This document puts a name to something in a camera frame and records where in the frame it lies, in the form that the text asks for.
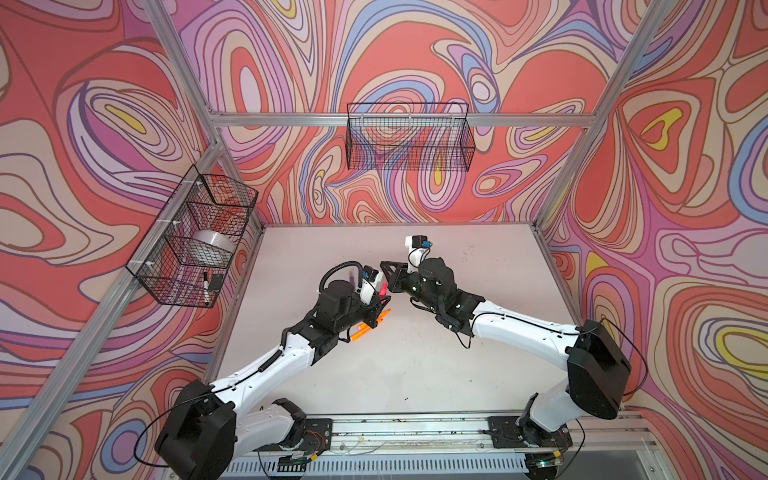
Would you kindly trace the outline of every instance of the wire basket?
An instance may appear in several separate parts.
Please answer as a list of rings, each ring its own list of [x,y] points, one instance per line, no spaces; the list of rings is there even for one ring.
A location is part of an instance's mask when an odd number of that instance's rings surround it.
[[[475,139],[468,110],[462,102],[347,104],[346,166],[469,171]]]
[[[140,266],[127,268],[158,303],[213,308],[258,193],[224,175],[198,174],[194,183]],[[202,240],[214,232],[218,245]]]

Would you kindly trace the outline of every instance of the coiled black cable wrap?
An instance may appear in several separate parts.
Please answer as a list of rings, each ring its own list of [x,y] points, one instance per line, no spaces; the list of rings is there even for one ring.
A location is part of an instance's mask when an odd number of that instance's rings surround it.
[[[328,270],[328,273],[323,275],[323,278],[320,280],[320,290],[323,291],[323,289],[326,288],[326,281],[333,275],[334,273],[338,272],[342,268],[347,268],[348,266],[356,266],[357,267],[357,288],[360,288],[362,286],[362,264],[360,262],[356,262],[354,260],[350,260],[349,262],[339,263],[335,267],[333,267],[331,270]]]

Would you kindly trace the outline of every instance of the psychedelic patterned wallpaper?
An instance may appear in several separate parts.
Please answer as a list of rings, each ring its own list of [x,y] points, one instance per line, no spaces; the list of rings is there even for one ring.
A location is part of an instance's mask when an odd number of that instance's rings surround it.
[[[765,1],[678,2],[546,229],[681,478],[768,478],[767,79]]]
[[[215,111],[334,112],[466,100],[471,111],[591,112],[644,0],[170,5]],[[346,169],[344,128],[223,130],[267,223],[530,221],[578,135],[475,129],[468,174]]]
[[[139,3],[0,2],[0,440],[207,145]],[[203,372],[236,279],[213,310],[139,293],[28,478],[137,474],[131,436]]]

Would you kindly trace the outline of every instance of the aluminum frame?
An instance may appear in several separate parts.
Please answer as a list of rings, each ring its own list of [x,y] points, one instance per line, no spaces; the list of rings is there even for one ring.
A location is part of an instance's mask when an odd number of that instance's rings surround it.
[[[556,200],[568,188],[570,177],[584,161],[591,144],[594,143],[599,130],[607,119],[613,103],[626,85],[629,77],[639,61],[641,55],[650,44],[659,25],[664,19],[665,13],[676,0],[653,0],[641,19],[624,56],[618,62],[616,71],[611,76],[606,88],[598,101],[598,106],[592,114],[469,114],[468,121],[471,126],[483,127],[585,127],[586,133],[580,135],[579,141],[574,144],[574,151],[566,160],[555,182],[550,188],[545,199],[545,204],[539,209],[535,218],[535,224],[542,218],[547,218],[550,210],[556,205]],[[171,68],[180,79],[182,88],[190,99],[195,114],[201,127],[204,129],[210,144],[206,152],[197,163],[201,172],[210,172],[215,161],[223,158],[223,170],[234,178],[241,178],[237,165],[231,156],[229,148],[220,134],[222,127],[233,126],[343,126],[346,124],[345,114],[220,114],[212,112],[210,105],[200,89],[197,77],[190,66],[189,59],[184,53],[183,45],[174,27],[173,21],[165,9],[162,0],[144,0],[147,16],[149,17],[161,45],[167,52]],[[175,209],[178,208],[180,199],[185,197],[190,183],[182,182],[177,192],[164,207],[158,219],[170,219]],[[258,220],[253,220],[253,226],[257,234],[263,234],[263,226]],[[157,241],[161,228],[152,227],[144,238],[136,254]],[[245,283],[250,275],[243,275],[241,283]],[[89,318],[83,330],[75,337],[74,342],[58,362],[54,371],[46,380],[40,392],[32,400],[11,433],[0,447],[0,480],[16,480],[21,478],[26,466],[31,461],[39,446],[45,440],[56,419],[71,397],[71,394],[80,384],[88,371],[96,354],[101,350],[104,341],[109,336],[115,323],[118,321],[131,297],[137,292],[138,282],[126,270],[113,283],[104,299]],[[238,286],[238,292],[244,286]],[[233,323],[237,314],[237,307],[241,294],[236,296],[230,310],[234,313],[227,315],[226,323]]]

